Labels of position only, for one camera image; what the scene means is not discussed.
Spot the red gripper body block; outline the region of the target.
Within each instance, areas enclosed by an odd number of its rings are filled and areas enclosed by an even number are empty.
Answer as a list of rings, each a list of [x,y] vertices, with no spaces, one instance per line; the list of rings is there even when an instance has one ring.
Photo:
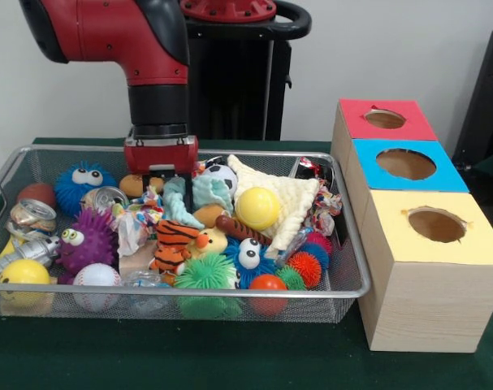
[[[148,174],[151,167],[169,166],[176,174],[192,174],[197,165],[196,136],[164,139],[136,139],[128,136],[123,154],[132,174]]]

